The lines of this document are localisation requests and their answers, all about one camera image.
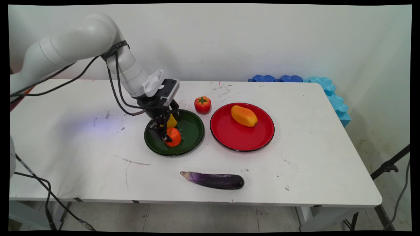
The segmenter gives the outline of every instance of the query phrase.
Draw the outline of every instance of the scratch mark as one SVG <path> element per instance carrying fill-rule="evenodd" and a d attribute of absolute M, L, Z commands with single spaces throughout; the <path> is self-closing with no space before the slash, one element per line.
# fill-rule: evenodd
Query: scratch mark
<path fill-rule="evenodd" d="M 123 158 L 123 160 L 124 160 L 124 161 L 127 161 L 127 162 L 130 162 L 130 163 L 139 164 L 139 165 L 150 165 L 150 164 L 145 164 L 145 163 L 140 163 L 140 162 L 130 161 L 130 160 L 127 160 L 127 159 L 124 159 L 124 158 Z"/>
<path fill-rule="evenodd" d="M 127 185 L 127 189 L 129 189 L 129 184 L 128 184 L 128 182 L 127 182 L 127 169 L 129 168 L 130 164 L 131 164 L 131 161 L 130 161 L 130 163 L 128 164 L 128 166 L 126 167 L 126 185 Z"/>

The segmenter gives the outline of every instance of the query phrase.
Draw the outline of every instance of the green plate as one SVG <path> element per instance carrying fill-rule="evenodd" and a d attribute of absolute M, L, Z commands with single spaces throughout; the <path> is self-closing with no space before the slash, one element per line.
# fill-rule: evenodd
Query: green plate
<path fill-rule="evenodd" d="M 175 128 L 181 133 L 181 143 L 168 147 L 153 130 L 148 129 L 153 123 L 151 120 L 144 131 L 144 141 L 150 150 L 164 156 L 177 156 L 193 150 L 203 140 L 205 130 L 200 117 L 188 110 L 178 111 L 181 121 L 178 121 Z"/>

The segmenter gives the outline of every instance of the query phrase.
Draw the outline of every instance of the white table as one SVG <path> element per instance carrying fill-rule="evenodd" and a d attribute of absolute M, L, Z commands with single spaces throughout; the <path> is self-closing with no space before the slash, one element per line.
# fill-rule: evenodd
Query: white table
<path fill-rule="evenodd" d="M 49 80 L 31 93 L 65 81 Z M 123 94 L 136 104 L 124 89 Z M 40 97 L 26 97 L 10 113 L 10 133 L 16 153 L 65 201 L 296 206 L 301 231 L 322 230 L 382 202 L 320 85 L 181 81 L 175 100 L 180 109 L 195 112 L 193 101 L 200 96 L 213 105 L 209 114 L 198 115 L 205 137 L 179 157 L 160 156 L 146 146 L 149 117 L 125 115 L 109 80 L 78 80 Z M 212 114 L 232 102 L 256 105 L 270 115 L 276 130 L 269 145 L 236 152 L 213 138 Z M 16 171 L 26 173 L 20 164 Z M 239 174 L 245 186 L 232 191 L 206 188 L 186 181 L 180 171 Z M 11 178 L 10 200 L 46 197 L 35 180 Z M 311 211 L 315 205 L 322 207 Z"/>

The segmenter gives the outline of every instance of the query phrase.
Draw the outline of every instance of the robotic arm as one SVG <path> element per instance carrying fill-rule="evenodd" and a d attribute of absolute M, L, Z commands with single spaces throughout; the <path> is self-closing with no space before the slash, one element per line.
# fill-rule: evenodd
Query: robotic arm
<path fill-rule="evenodd" d="M 179 81 L 164 79 L 162 70 L 148 76 L 131 53 L 116 23 L 103 13 L 92 14 L 79 27 L 32 44 L 26 51 L 22 70 L 10 75 L 10 94 L 78 60 L 99 55 L 106 60 L 113 78 L 117 77 L 118 65 L 121 85 L 153 120 L 149 129 L 155 130 L 160 139 L 171 142 L 166 134 L 166 123 L 171 114 L 180 120 L 179 106 L 173 99 Z"/>

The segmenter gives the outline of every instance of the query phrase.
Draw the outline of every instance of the red plate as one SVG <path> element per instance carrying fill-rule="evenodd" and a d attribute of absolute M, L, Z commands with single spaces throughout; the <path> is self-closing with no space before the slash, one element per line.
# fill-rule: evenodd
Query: red plate
<path fill-rule="evenodd" d="M 254 127 L 247 127 L 236 122 L 231 116 L 234 105 L 252 110 L 258 122 Z M 250 152 L 265 147 L 274 136 L 274 123 L 261 108 L 248 103 L 231 103 L 214 112 L 210 120 L 213 137 L 223 146 L 241 152 Z"/>

